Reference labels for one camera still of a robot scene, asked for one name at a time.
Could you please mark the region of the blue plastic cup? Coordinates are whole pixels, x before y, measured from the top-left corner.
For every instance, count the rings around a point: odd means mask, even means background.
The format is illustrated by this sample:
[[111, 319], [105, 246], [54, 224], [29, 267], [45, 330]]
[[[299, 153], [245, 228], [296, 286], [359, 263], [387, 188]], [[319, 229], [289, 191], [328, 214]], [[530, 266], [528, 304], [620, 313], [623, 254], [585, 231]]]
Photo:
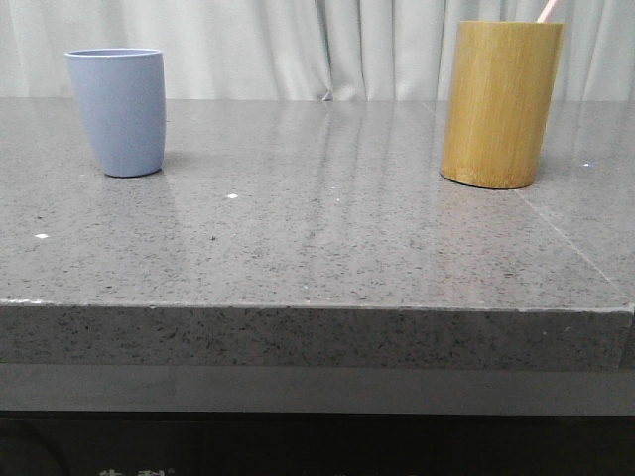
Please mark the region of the blue plastic cup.
[[159, 171], [167, 127], [162, 52], [119, 48], [72, 51], [64, 56], [103, 172], [133, 178]]

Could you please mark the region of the pink chopstick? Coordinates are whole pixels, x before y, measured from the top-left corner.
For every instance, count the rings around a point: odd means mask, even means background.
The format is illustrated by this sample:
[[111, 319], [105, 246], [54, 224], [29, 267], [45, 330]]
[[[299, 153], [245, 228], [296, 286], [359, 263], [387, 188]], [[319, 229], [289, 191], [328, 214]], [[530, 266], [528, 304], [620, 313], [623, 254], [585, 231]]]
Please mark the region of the pink chopstick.
[[553, 14], [553, 11], [557, 7], [559, 0], [548, 0], [541, 10], [536, 22], [539, 24], [546, 23]]

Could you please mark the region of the white curtain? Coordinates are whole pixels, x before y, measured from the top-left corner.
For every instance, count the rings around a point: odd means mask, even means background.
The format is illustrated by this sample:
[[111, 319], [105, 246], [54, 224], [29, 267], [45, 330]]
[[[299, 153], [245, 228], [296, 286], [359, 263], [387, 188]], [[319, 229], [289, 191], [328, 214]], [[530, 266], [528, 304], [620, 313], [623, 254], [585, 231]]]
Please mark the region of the white curtain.
[[541, 1], [5, 1], [1, 93], [71, 93], [65, 54], [147, 48], [179, 99], [444, 100], [458, 24]]

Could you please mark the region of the bamboo cylindrical holder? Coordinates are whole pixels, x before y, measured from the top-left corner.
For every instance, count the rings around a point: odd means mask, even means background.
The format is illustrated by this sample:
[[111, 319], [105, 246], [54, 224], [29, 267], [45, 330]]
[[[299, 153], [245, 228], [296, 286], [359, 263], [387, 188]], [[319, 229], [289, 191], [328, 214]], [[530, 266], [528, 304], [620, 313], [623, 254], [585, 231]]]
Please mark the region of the bamboo cylindrical holder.
[[459, 23], [444, 178], [491, 189], [534, 182], [563, 35], [561, 23]]

